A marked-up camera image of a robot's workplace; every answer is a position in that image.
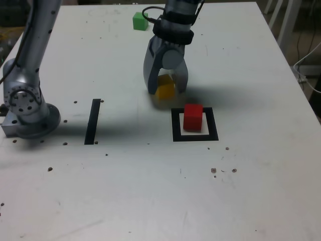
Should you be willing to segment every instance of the table surface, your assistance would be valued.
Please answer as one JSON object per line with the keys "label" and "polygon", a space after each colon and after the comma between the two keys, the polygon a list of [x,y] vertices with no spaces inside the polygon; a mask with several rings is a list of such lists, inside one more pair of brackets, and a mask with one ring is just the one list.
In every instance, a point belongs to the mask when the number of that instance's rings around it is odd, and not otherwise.
{"label": "table surface", "polygon": [[[40,79],[68,122],[43,143],[0,132],[0,239],[320,240],[321,128],[256,3],[204,5],[164,105],[143,80],[152,26],[132,29],[145,7],[61,7]],[[184,102],[213,108],[219,141],[173,142]]]}

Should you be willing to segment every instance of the white chair leg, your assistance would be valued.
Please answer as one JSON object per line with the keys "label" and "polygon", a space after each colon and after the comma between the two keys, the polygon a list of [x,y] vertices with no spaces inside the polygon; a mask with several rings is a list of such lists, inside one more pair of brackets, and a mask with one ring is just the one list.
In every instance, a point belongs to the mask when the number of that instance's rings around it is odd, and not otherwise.
{"label": "white chair leg", "polygon": [[277,39],[277,43],[279,44],[283,54],[286,53],[289,41],[291,40],[292,31],[301,3],[302,0],[289,0],[287,5],[280,35]]}
{"label": "white chair leg", "polygon": [[267,5],[266,5],[265,10],[264,10],[264,14],[268,14],[268,13],[269,13],[270,7],[271,7],[271,5],[272,5],[272,2],[273,2],[273,0],[269,0],[269,1],[267,2]]}
{"label": "white chair leg", "polygon": [[276,17],[277,17],[277,15],[278,15],[279,11],[280,11],[280,8],[281,8],[281,6],[282,6],[282,3],[283,3],[283,0],[278,0],[278,1],[277,1],[275,10],[274,10],[274,12],[273,12],[273,15],[272,15],[271,20],[270,20],[270,23],[269,23],[269,28],[270,28],[270,29],[272,29],[272,27],[273,27],[273,24],[274,24],[274,22],[275,22],[275,20],[276,20]]}

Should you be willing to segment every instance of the white cable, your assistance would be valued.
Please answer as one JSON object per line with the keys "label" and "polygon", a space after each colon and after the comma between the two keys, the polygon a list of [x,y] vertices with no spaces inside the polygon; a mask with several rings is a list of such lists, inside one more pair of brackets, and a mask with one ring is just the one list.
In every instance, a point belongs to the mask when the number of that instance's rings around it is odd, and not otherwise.
{"label": "white cable", "polygon": [[297,65],[298,63],[300,63],[303,59],[305,59],[307,56],[309,56],[311,53],[313,53],[313,51],[316,50],[320,45],[321,45],[321,42],[320,42],[310,53],[308,53],[306,56],[304,56],[304,57],[301,58],[299,61],[297,61],[297,62],[293,65],[293,69],[295,70],[296,73],[298,73],[300,76],[302,76],[303,78],[305,78],[307,84],[310,86],[311,89],[313,89],[315,92],[321,94],[321,91],[318,91],[318,90],[314,89],[314,88],[312,87],[312,85],[309,83],[309,81],[307,80],[307,78],[306,78],[303,74],[299,73],[298,70],[296,69],[296,65]]}

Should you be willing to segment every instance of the gray robot arm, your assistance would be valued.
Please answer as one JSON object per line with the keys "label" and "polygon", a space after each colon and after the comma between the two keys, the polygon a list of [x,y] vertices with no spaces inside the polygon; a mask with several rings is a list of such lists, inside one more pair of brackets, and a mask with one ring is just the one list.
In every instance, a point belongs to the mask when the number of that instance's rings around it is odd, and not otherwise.
{"label": "gray robot arm", "polygon": [[[144,60],[144,79],[150,94],[157,91],[157,77],[161,68],[172,71],[172,78],[179,93],[186,90],[188,70],[184,60],[185,45],[191,44],[194,33],[191,26],[205,0],[168,0],[165,8],[148,7],[142,12],[144,18],[154,23],[155,36],[149,41]],[[162,9],[156,19],[147,18],[148,9]]]}
{"label": "gray robot arm", "polygon": [[9,112],[2,124],[7,137],[41,137],[60,122],[58,109],[45,102],[40,89],[41,61],[61,0],[34,0],[15,59],[4,65],[4,101]]}

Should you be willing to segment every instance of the red cube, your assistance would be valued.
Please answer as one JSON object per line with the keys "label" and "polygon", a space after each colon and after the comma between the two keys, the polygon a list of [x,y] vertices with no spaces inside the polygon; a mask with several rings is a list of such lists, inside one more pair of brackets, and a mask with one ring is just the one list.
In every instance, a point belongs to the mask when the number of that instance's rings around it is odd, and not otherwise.
{"label": "red cube", "polygon": [[203,106],[201,104],[186,104],[184,108],[183,129],[200,131],[202,129]]}

